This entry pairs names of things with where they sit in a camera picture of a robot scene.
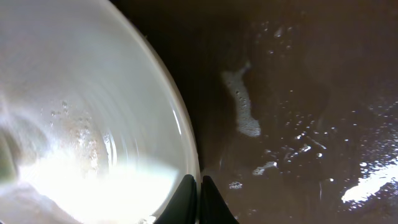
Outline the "cream plastic plate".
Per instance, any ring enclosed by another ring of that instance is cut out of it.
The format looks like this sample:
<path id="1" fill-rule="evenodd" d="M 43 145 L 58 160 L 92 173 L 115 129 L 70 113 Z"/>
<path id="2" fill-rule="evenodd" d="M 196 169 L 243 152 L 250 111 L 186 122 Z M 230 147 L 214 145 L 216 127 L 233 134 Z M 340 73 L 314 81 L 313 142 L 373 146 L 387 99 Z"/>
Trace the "cream plastic plate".
<path id="1" fill-rule="evenodd" d="M 110 1 L 1 2 L 2 223 L 154 223 L 187 174 L 198 207 L 183 100 Z"/>

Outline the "dark brown serving tray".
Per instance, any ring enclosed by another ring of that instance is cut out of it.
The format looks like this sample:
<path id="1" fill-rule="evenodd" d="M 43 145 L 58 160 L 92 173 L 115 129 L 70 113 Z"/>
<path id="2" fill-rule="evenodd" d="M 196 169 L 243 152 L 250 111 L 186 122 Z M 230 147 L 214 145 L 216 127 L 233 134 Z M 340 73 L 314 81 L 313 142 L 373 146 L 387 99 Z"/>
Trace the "dark brown serving tray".
<path id="1" fill-rule="evenodd" d="M 397 222 L 397 2 L 116 1 L 239 223 Z"/>

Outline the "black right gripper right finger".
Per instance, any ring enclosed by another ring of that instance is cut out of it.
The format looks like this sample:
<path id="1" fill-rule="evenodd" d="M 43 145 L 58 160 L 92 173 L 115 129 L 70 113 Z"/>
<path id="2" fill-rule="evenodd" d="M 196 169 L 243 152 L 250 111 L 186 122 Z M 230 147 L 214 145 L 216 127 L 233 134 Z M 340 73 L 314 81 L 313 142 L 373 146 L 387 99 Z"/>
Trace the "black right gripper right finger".
<path id="1" fill-rule="evenodd" d="M 208 175 L 201 183 L 200 224 L 239 224 Z"/>

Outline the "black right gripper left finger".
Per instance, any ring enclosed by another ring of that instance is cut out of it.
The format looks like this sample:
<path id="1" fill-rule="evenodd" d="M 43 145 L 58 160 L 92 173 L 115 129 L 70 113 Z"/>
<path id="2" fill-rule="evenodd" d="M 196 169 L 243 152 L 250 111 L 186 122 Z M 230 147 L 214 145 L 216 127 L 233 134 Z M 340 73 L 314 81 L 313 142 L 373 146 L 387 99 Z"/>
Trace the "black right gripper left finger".
<path id="1" fill-rule="evenodd" d="M 192 175 L 187 174 L 154 224 L 194 224 L 196 212 L 197 183 Z"/>

